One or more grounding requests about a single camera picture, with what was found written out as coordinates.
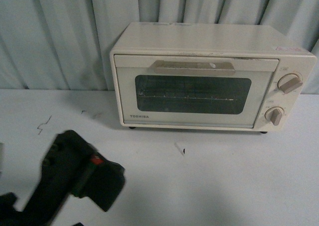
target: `gray curtain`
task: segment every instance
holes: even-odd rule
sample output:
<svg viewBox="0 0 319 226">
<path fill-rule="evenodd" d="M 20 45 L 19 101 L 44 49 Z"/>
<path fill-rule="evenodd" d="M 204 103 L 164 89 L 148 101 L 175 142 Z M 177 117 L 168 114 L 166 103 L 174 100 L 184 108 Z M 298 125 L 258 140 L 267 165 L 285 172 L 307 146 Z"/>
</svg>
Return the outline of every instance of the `gray curtain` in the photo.
<svg viewBox="0 0 319 226">
<path fill-rule="evenodd" d="M 0 88 L 112 90 L 132 21 L 271 25 L 319 57 L 319 0 L 0 0 Z M 319 64 L 303 93 L 319 94 Z"/>
</svg>

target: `black object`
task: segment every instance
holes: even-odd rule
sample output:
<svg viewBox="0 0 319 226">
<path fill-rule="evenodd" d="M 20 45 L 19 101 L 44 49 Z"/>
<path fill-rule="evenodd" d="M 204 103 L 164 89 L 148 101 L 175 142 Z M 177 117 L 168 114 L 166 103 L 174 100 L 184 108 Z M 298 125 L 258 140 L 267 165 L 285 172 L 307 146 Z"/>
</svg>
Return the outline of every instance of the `black object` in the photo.
<svg viewBox="0 0 319 226">
<path fill-rule="evenodd" d="M 41 180 L 22 212 L 13 193 L 0 196 L 0 226 L 48 226 L 71 193 L 105 212 L 125 183 L 124 168 L 108 161 L 76 132 L 58 134 L 42 162 Z"/>
</svg>

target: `white knob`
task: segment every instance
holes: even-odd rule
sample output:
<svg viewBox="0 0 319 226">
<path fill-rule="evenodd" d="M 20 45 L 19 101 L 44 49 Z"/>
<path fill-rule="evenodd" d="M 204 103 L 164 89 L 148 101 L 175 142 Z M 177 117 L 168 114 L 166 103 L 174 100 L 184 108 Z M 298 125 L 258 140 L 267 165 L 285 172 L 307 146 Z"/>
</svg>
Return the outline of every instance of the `white knob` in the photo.
<svg viewBox="0 0 319 226">
<path fill-rule="evenodd" d="M 303 84 L 296 74 L 287 74 L 278 81 L 278 88 L 285 94 L 292 92 Z"/>
<path fill-rule="evenodd" d="M 268 121 L 271 121 L 271 123 L 274 126 L 279 125 L 281 118 L 284 115 L 284 109 L 280 108 L 280 107 L 274 107 L 274 108 L 270 108 L 268 111 L 266 111 L 265 113 L 265 118 Z"/>
</svg>

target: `oven window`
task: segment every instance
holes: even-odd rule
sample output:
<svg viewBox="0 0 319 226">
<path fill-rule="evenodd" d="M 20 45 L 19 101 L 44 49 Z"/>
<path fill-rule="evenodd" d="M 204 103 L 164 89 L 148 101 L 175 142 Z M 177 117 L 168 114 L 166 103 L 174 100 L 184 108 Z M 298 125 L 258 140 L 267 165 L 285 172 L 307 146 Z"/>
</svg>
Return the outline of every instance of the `oven window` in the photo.
<svg viewBox="0 0 319 226">
<path fill-rule="evenodd" d="M 138 109 L 144 112 L 240 114 L 251 80 L 138 75 Z"/>
</svg>

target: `red label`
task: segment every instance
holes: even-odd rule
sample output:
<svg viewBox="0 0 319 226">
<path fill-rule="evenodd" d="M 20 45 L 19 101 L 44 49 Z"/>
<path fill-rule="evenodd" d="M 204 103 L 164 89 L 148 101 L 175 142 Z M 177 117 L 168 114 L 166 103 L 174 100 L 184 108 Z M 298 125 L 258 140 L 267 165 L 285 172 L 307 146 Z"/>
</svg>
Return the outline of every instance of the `red label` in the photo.
<svg viewBox="0 0 319 226">
<path fill-rule="evenodd" d="M 93 162 L 93 164 L 95 165 L 99 165 L 99 164 L 102 164 L 104 161 L 99 156 L 92 155 L 91 162 Z"/>
</svg>

